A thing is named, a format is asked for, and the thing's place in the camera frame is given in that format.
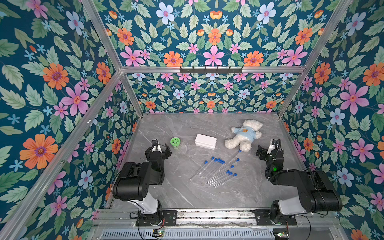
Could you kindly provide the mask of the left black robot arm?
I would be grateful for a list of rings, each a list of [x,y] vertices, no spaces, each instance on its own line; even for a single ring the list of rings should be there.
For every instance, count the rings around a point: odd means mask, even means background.
[[[161,210],[161,203],[149,193],[150,186],[160,186],[165,178],[165,160],[172,155],[168,145],[153,140],[145,150],[146,161],[127,162],[117,175],[112,188],[115,199],[129,202],[144,215],[153,215]]]

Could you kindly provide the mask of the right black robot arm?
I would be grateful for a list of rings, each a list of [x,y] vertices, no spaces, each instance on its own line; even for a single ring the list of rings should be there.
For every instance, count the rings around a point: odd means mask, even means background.
[[[266,163],[265,178],[275,186],[297,190],[296,197],[272,203],[269,218],[278,225],[295,215],[339,212],[343,208],[337,193],[323,171],[284,169],[284,150],[280,139],[272,139],[268,148],[258,146],[256,156]]]

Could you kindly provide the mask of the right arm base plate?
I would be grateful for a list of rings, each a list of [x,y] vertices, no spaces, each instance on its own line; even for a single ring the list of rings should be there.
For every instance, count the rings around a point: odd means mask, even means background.
[[[297,221],[293,215],[278,215],[271,210],[253,210],[258,226],[296,226]]]

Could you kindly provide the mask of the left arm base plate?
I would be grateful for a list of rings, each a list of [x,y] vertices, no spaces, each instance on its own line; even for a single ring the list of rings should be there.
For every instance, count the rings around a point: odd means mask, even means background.
[[[177,219],[176,210],[161,210],[154,214],[139,213],[136,225],[138,227],[174,227]]]

